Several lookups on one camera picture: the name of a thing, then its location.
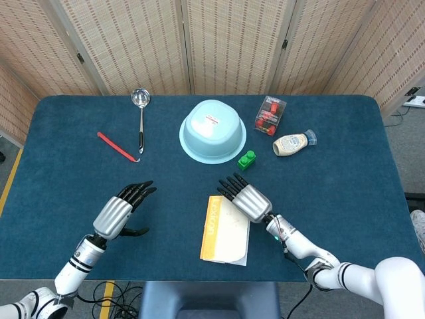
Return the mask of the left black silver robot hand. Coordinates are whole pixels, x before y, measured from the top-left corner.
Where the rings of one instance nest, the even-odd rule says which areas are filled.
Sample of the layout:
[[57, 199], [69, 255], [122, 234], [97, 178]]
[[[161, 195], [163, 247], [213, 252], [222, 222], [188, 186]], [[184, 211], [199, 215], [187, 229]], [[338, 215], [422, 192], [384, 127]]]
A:
[[118, 236], [138, 237], [146, 234], [148, 227], [129, 229], [126, 224], [143, 200], [157, 190], [151, 186], [152, 183], [153, 181], [144, 181], [129, 184], [113, 196], [93, 222], [95, 236], [109, 241]]

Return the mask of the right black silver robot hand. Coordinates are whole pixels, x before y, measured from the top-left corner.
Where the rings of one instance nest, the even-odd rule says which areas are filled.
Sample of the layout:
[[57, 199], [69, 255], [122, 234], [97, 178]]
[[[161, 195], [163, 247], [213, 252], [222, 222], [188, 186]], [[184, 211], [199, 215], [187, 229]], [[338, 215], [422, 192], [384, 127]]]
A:
[[233, 173], [218, 181], [217, 191], [253, 223], [268, 224], [274, 217], [271, 201], [241, 175]]

